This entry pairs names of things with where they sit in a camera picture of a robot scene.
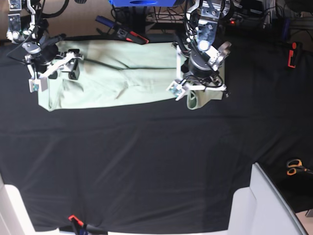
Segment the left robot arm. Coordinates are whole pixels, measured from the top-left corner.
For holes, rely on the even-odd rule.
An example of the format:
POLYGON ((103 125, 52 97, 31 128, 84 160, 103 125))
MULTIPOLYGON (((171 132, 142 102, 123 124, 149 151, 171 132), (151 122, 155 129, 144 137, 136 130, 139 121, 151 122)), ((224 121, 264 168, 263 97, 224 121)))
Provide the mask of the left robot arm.
POLYGON ((231 43, 215 44, 223 20, 233 14, 230 0, 195 0, 185 4, 185 36, 177 36, 176 78, 168 86, 177 101, 188 92, 221 92, 229 95, 219 69, 230 54, 231 43))

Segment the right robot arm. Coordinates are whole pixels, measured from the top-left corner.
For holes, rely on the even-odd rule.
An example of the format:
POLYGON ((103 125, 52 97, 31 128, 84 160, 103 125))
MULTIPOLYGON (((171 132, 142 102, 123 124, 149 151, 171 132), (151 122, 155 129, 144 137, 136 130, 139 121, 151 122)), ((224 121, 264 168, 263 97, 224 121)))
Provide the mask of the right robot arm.
POLYGON ((77 80, 80 74, 78 62, 84 57, 79 49, 61 52, 57 44, 66 38, 65 34, 51 37, 48 19, 60 16, 68 6, 65 1, 60 10, 52 14, 43 12, 43 0, 10 0, 8 30, 6 37, 17 47, 26 51, 19 62, 27 66, 30 73, 30 92, 48 89, 50 79, 56 79, 58 72, 68 74, 70 80, 77 80))

